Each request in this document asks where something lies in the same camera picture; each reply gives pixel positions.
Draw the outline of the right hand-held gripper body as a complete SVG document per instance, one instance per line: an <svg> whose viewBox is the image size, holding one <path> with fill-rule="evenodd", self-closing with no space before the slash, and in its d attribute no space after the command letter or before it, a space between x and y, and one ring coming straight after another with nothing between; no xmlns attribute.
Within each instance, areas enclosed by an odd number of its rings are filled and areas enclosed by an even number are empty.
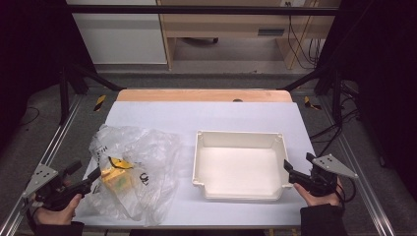
<svg viewBox="0 0 417 236"><path fill-rule="evenodd" d="M288 173L288 182L300 184L315 197L323 197L334 193L338 175L351 179L358 178L355 172L331 154L316 157L311 163L313 168L309 175L293 169L291 174Z"/></svg>

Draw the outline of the yellow packet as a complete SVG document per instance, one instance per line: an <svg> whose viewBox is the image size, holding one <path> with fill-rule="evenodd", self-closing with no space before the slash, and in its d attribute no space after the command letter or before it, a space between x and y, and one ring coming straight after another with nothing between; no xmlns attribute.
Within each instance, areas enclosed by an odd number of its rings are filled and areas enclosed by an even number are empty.
<svg viewBox="0 0 417 236"><path fill-rule="evenodd" d="M101 171L101 180L104 185L116 194L128 191L132 188L132 176L130 170L134 165L124 159L108 157L109 167Z"/></svg>

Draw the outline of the white plastic bin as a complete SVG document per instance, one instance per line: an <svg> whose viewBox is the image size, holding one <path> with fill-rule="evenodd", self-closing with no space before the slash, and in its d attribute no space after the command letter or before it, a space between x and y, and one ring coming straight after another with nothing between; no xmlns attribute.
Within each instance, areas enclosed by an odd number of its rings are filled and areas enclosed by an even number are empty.
<svg viewBox="0 0 417 236"><path fill-rule="evenodd" d="M279 133L197 133L192 183L205 198L276 201L290 188Z"/></svg>

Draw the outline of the clear plastic bag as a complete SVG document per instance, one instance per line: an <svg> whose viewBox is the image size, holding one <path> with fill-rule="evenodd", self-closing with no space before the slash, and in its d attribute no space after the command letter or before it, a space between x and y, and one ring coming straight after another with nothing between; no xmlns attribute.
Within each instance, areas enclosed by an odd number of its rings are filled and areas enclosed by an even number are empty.
<svg viewBox="0 0 417 236"><path fill-rule="evenodd" d="M87 205L116 219L140 221L146 226L161 223L178 186L180 147L180 138L174 134L130 126L101 126L89 145L91 165L102 171L110 166L109 156L132 163L132 188L116 194L100 176L93 182Z"/></svg>

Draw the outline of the person's right hand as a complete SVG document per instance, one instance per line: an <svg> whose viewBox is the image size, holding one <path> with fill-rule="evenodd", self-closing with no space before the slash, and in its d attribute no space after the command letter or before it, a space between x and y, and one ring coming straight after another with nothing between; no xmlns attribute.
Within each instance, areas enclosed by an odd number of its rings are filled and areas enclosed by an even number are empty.
<svg viewBox="0 0 417 236"><path fill-rule="evenodd" d="M315 197L298 183L295 183L293 187L298 192L298 194L304 199L304 201L309 207L321 205L331 205L338 207L340 205L340 199L336 193L332 193L323 197Z"/></svg>

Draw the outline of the person's left hand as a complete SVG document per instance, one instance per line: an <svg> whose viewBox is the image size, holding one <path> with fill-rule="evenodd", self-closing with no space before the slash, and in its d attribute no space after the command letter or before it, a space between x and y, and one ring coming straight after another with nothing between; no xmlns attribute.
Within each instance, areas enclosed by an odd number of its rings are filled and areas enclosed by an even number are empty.
<svg viewBox="0 0 417 236"><path fill-rule="evenodd" d="M39 224L47 225L70 225L73 217L75 216L75 210L82 199L81 194L76 194L68 203L68 205L60 210L53 211L40 207L34 214Z"/></svg>

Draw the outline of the yellow black tape strip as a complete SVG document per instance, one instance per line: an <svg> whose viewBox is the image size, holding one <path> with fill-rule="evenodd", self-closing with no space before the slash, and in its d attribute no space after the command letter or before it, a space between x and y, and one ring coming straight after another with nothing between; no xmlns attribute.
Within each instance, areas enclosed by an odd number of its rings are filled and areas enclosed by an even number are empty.
<svg viewBox="0 0 417 236"><path fill-rule="evenodd" d="M99 111L100 110L105 98L106 98L106 95L103 94L97 99L93 111Z"/></svg>
<svg viewBox="0 0 417 236"><path fill-rule="evenodd" d="M322 107L320 105L315 105L311 103L309 96L304 96L304 104L305 107L312 108L315 110L322 110Z"/></svg>

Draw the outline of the black metal stand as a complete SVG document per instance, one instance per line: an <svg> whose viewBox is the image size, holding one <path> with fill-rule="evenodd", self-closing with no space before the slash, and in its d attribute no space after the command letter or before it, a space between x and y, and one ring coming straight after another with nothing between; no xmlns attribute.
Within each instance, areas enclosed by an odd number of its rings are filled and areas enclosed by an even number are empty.
<svg viewBox="0 0 417 236"><path fill-rule="evenodd" d="M324 65L305 75L301 79L283 88L279 88L279 90L293 91L313 79L319 80L314 88L314 93L316 95L324 95L329 89L332 89L331 117L338 126L341 126L342 118L340 96L342 79L338 71L333 67Z"/></svg>
<svg viewBox="0 0 417 236"><path fill-rule="evenodd" d="M88 70L81 65L70 64L67 67L63 67L59 77L61 105L61 119L59 122L60 125L64 124L70 116L68 85L71 85L76 94L86 94L89 90L89 87L85 82L85 78L90 78L113 91L121 91L123 89L122 87L107 81L97 72Z"/></svg>

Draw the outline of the white table mat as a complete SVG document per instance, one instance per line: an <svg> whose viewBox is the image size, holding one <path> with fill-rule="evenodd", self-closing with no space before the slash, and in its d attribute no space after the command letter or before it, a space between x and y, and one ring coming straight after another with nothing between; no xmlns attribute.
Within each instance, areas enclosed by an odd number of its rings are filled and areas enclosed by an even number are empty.
<svg viewBox="0 0 417 236"><path fill-rule="evenodd" d="M302 172L312 151L294 102L128 102L117 101L105 121L113 127L137 126L179 135L179 187L162 229L274 228L297 226L302 198L291 187L276 201L227 201L205 198L192 183L197 133L279 133L290 163Z"/></svg>

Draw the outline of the dark curtain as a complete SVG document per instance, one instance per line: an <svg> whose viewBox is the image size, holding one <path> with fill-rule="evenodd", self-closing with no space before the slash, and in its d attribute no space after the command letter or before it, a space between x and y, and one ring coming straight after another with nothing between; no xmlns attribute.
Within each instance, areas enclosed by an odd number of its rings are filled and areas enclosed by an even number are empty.
<svg viewBox="0 0 417 236"><path fill-rule="evenodd" d="M0 0L0 150L34 93L59 82L69 64L94 71L67 0Z"/></svg>
<svg viewBox="0 0 417 236"><path fill-rule="evenodd" d="M322 62L359 86L359 108L382 156L417 201L417 0L341 0Z"/></svg>

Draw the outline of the wooden table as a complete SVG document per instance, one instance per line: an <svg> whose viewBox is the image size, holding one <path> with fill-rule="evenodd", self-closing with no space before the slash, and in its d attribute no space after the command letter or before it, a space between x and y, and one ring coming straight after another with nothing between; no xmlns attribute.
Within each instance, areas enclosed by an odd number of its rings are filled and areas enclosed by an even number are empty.
<svg viewBox="0 0 417 236"><path fill-rule="evenodd" d="M291 102L286 90L276 89L123 89L117 101L237 101L245 102Z"/></svg>

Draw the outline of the white cabinet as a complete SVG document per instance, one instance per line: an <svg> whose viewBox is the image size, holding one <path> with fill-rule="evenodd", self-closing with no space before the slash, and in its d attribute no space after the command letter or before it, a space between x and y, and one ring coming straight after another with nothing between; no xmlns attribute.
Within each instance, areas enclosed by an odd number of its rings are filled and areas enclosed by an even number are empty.
<svg viewBox="0 0 417 236"><path fill-rule="evenodd" d="M165 64L158 14L74 14L92 62Z"/></svg>

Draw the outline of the wooden desk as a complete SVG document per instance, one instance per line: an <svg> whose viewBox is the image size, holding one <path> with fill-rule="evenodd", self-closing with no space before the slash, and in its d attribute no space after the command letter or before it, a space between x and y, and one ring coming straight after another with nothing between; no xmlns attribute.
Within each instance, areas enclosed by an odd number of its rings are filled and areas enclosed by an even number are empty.
<svg viewBox="0 0 417 236"><path fill-rule="evenodd" d="M245 6L337 8L341 0L155 0L159 6ZM304 44L324 41L333 16L191 15L162 14L163 35L171 41L180 37L271 37L276 40L288 69L307 54Z"/></svg>

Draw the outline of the aluminium rail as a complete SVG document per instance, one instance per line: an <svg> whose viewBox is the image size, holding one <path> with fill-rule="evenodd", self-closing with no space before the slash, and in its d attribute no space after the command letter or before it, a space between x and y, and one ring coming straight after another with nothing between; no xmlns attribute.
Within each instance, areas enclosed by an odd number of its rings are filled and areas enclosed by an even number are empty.
<svg viewBox="0 0 417 236"><path fill-rule="evenodd" d="M334 139L341 151L342 160L359 176L355 181L356 190L360 194L379 236L395 236L394 229L387 218L371 182L361 168L356 155L353 153L351 145L342 133L339 133Z"/></svg>
<svg viewBox="0 0 417 236"><path fill-rule="evenodd" d="M60 148L83 99L82 95L74 96L70 105L69 118L64 124L58 126L42 158L25 184L24 190L19 195L13 210L0 226L0 236L14 236L25 217L26 210L30 207L30 200L34 195L34 191L57 175L57 171L50 168L49 165Z"/></svg>

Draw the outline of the black frame bar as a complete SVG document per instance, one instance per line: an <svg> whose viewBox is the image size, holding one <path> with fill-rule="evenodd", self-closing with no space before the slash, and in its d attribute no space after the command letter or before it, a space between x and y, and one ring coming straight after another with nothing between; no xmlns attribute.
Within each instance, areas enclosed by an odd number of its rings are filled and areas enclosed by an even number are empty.
<svg viewBox="0 0 417 236"><path fill-rule="evenodd" d="M336 16L339 13L337 8L240 6L68 5L66 9L79 14Z"/></svg>

